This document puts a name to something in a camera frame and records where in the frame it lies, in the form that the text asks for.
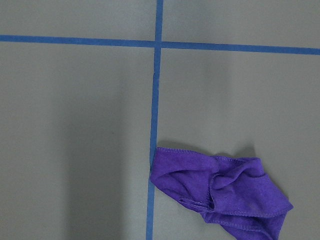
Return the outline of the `purple microfiber towel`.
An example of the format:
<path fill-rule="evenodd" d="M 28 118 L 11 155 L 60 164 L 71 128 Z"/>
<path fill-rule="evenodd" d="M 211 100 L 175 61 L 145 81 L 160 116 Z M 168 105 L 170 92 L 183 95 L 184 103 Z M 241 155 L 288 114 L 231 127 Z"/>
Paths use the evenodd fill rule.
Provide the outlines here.
<path fill-rule="evenodd" d="M 257 157 L 230 158 L 158 147 L 151 182 L 237 240 L 276 240 L 293 208 Z"/>

